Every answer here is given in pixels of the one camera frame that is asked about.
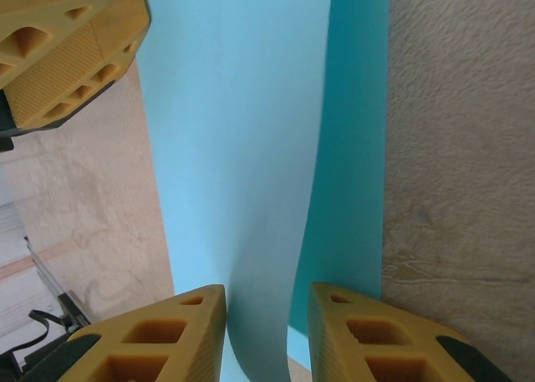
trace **yellow rubber block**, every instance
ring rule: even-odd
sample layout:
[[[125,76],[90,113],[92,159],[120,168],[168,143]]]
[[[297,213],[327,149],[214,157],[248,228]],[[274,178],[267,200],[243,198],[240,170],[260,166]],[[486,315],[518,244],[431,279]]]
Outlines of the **yellow rubber block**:
[[[16,126],[61,120],[122,77],[149,23],[145,0],[114,0],[92,17],[4,88]]]
[[[222,285],[95,323],[71,336],[101,337],[59,381],[218,381],[226,323]]]
[[[113,0],[0,0],[0,89]]]
[[[316,382],[472,382],[436,341],[457,332],[361,294],[313,283],[308,339]]]

